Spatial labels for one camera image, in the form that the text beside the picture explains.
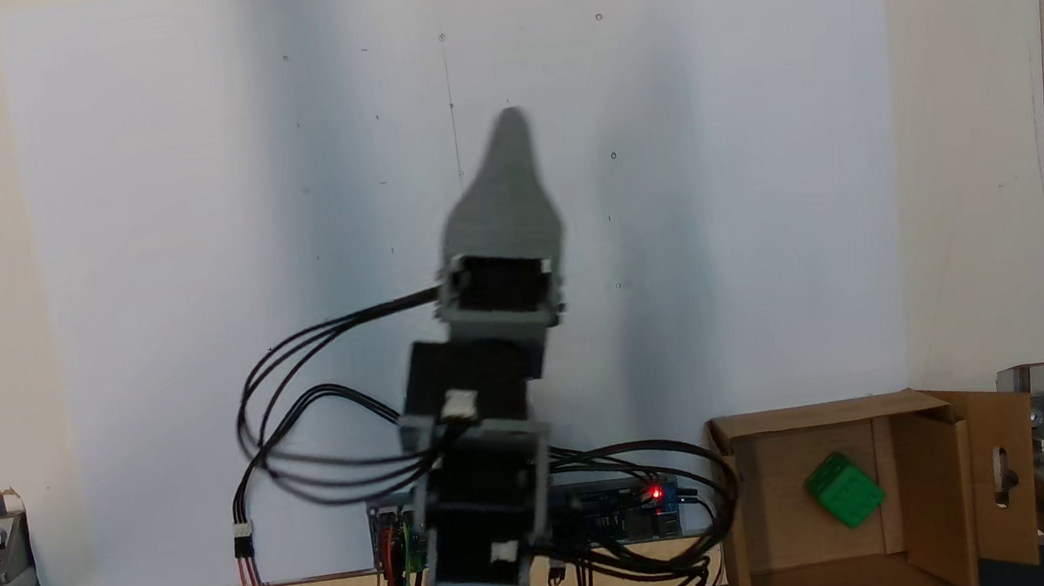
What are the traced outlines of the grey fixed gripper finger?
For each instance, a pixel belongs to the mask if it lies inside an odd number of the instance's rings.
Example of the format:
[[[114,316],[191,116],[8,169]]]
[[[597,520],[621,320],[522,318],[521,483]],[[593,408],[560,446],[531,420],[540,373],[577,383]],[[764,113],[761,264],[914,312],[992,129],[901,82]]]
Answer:
[[[477,174],[447,216],[441,264],[462,256],[563,262],[564,225],[539,172],[524,110],[494,119]]]

